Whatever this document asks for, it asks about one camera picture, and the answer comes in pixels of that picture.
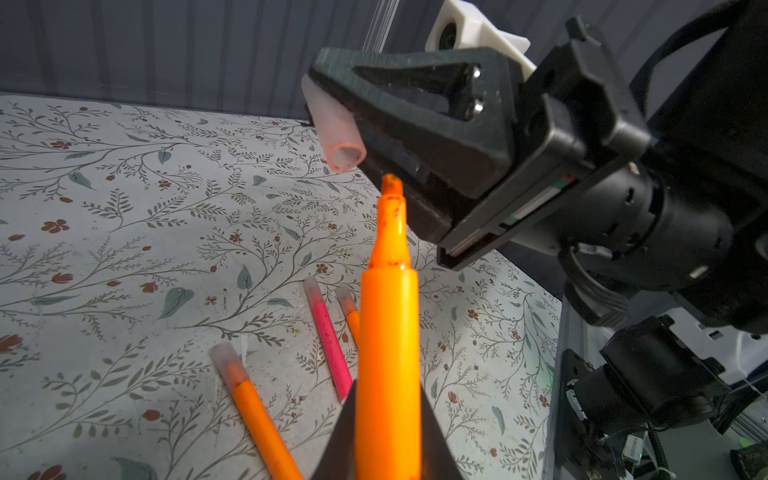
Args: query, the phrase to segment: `orange highlighter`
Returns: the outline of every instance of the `orange highlighter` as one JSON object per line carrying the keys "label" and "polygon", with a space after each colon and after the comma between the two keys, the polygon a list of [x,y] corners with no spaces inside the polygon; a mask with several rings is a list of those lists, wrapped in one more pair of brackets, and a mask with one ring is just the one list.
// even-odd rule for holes
{"label": "orange highlighter", "polygon": [[344,285],[338,287],[336,290],[336,299],[339,301],[342,312],[346,317],[346,322],[349,324],[349,331],[352,332],[352,337],[355,339],[355,343],[359,346],[360,342],[360,314],[357,312],[355,306],[355,300],[352,300],[352,293]]}
{"label": "orange highlighter", "polygon": [[259,449],[266,469],[275,480],[302,480],[283,438],[272,423],[270,414],[259,399],[256,387],[231,343],[220,343],[210,350],[214,365],[232,392],[237,409]]}
{"label": "orange highlighter", "polygon": [[355,462],[358,480],[422,477],[419,276],[406,240],[406,199],[382,179],[376,243],[362,275]]}

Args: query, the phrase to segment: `pink marker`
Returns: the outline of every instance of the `pink marker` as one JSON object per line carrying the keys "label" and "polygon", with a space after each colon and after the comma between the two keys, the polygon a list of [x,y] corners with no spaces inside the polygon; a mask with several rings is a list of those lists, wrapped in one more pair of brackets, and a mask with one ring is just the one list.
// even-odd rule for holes
{"label": "pink marker", "polygon": [[336,331],[333,329],[331,317],[328,315],[328,308],[323,302],[320,285],[317,284],[314,276],[304,280],[304,291],[306,298],[310,301],[310,309],[312,309],[312,315],[315,317],[315,325],[317,325],[320,340],[323,341],[323,349],[326,351],[328,367],[331,368],[331,376],[333,377],[333,384],[336,385],[336,392],[339,394],[339,401],[343,401],[349,395],[349,389],[352,388],[352,376],[349,374],[346,359],[341,352],[339,339],[336,338]]}

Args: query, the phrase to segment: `red flower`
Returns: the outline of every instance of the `red flower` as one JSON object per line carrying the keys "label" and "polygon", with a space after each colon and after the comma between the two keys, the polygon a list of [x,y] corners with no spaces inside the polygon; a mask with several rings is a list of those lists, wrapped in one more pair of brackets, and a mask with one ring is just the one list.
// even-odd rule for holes
{"label": "red flower", "polygon": [[67,476],[61,473],[61,465],[54,465],[40,474],[35,472],[27,477],[27,480],[66,480]]}
{"label": "red flower", "polygon": [[144,412],[142,416],[144,417],[145,420],[149,422],[154,422],[155,420],[160,418],[160,412],[158,412],[157,410],[147,410],[146,412]]}
{"label": "red flower", "polygon": [[66,220],[56,220],[55,222],[45,222],[40,229],[48,233],[59,233],[62,230],[69,230]]}
{"label": "red flower", "polygon": [[13,350],[13,347],[22,344],[22,338],[18,335],[3,335],[0,336],[0,353],[8,353]]}
{"label": "red flower", "polygon": [[56,273],[53,276],[53,279],[51,280],[51,282],[61,284],[61,283],[70,282],[71,280],[72,280],[71,273]]}

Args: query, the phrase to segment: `highlighter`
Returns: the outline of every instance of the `highlighter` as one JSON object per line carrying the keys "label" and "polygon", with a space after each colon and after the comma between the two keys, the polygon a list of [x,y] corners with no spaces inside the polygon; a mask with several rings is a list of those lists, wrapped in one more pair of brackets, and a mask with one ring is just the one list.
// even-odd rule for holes
{"label": "highlighter", "polygon": [[341,351],[339,339],[336,338],[336,331],[333,329],[331,317],[328,315],[328,307],[323,301],[320,285],[317,284],[317,279],[314,276],[309,276],[304,280],[304,292],[310,302],[310,309],[315,318],[320,340],[323,342],[323,350],[326,353],[328,367],[331,369],[333,385],[336,386],[336,393],[339,394],[339,401],[342,402],[352,388],[352,376],[349,374],[349,367],[346,366],[346,359]]}
{"label": "highlighter", "polygon": [[352,332],[352,337],[355,339],[355,343],[359,346],[360,342],[360,314],[357,312],[357,306],[355,306],[355,300],[352,300],[352,293],[344,285],[335,290],[336,299],[339,301],[342,312],[346,317],[346,322],[349,324],[349,331]]}
{"label": "highlighter", "polygon": [[406,240],[406,199],[382,179],[376,243],[362,274],[355,462],[359,480],[422,477],[419,276]]}
{"label": "highlighter", "polygon": [[256,447],[259,449],[266,469],[275,480],[302,480],[280,433],[275,428],[270,414],[259,399],[256,387],[250,381],[243,363],[235,353],[232,344],[220,343],[210,350],[210,357],[216,369],[224,378],[232,398],[243,416]]}

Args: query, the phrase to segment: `floral tablecloth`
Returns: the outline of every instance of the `floral tablecloth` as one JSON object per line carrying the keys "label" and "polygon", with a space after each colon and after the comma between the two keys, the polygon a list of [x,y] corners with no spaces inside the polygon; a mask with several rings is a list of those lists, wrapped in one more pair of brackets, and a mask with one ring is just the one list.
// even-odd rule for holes
{"label": "floral tablecloth", "polygon": [[[378,192],[298,121],[0,98],[3,478],[268,478],[208,349],[231,341],[305,476],[340,404],[301,288],[359,293]],[[468,478],[541,471],[560,303],[409,235],[422,383]]]}

